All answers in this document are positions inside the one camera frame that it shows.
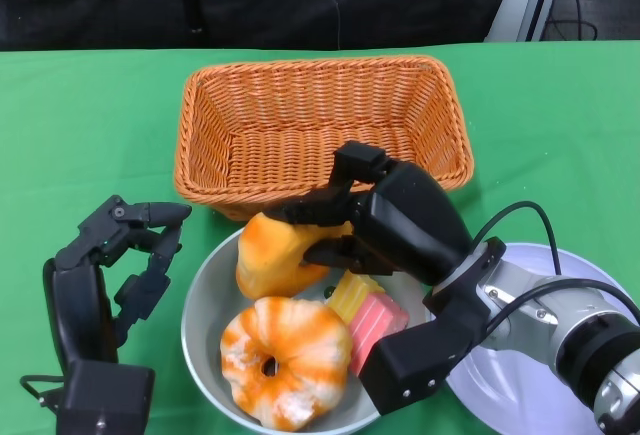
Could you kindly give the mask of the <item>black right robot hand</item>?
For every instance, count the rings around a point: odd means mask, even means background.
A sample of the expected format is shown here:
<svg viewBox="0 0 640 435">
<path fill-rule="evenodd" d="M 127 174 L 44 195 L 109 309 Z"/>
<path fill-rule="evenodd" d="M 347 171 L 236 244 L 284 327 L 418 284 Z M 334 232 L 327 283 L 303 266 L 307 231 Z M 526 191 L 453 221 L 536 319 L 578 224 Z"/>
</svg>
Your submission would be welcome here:
<svg viewBox="0 0 640 435">
<path fill-rule="evenodd" d="M 462 217 L 428 172 L 356 141 L 335 151 L 327 187 L 288 197 L 265 214 L 293 226 L 351 224 L 351 234 L 322 237 L 303 259 L 355 274 L 401 271 L 435 286 L 472 251 Z"/>
</svg>

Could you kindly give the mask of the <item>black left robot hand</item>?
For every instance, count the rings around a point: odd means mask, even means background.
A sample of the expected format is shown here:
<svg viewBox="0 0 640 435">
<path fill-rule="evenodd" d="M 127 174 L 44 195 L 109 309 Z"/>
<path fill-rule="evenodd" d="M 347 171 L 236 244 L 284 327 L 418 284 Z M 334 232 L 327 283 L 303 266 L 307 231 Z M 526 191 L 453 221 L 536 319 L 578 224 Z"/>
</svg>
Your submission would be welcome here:
<svg viewBox="0 0 640 435">
<path fill-rule="evenodd" d="M 180 251 L 183 222 L 192 207 L 172 202 L 128 204 L 109 197 L 78 226 L 78 236 L 43 267 L 54 347 L 62 369 L 76 360 L 116 363 L 129 329 L 146 320 L 168 289 L 171 262 Z M 129 249 L 149 255 L 113 298 L 103 269 Z"/>
</svg>

